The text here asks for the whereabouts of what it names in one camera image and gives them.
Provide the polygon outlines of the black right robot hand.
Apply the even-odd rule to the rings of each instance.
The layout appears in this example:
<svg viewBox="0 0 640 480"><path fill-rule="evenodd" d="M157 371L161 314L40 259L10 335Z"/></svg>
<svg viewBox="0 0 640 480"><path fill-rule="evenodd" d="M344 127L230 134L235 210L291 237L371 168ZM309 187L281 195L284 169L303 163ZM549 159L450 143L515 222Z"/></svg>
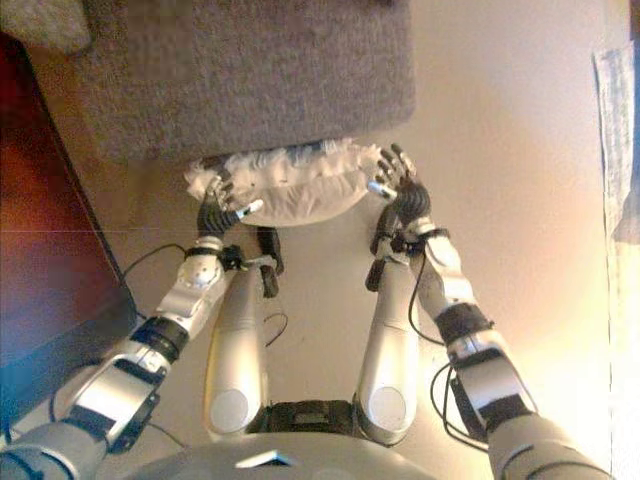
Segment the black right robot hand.
<svg viewBox="0 0 640 480"><path fill-rule="evenodd" d="M428 191L414 162L399 144L382 148L376 166L367 188L387 202L403 227L430 215Z"/></svg>

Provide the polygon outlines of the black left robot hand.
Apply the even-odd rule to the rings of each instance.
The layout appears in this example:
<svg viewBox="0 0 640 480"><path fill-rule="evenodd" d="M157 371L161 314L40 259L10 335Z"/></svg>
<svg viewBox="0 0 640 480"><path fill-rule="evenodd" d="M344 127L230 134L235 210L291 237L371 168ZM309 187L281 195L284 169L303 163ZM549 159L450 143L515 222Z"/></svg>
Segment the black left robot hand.
<svg viewBox="0 0 640 480"><path fill-rule="evenodd" d="M232 227L264 207L264 200L261 198L235 206L232 189L233 183L229 177L215 174L211 178L205 187L196 218L200 236L222 239Z"/></svg>

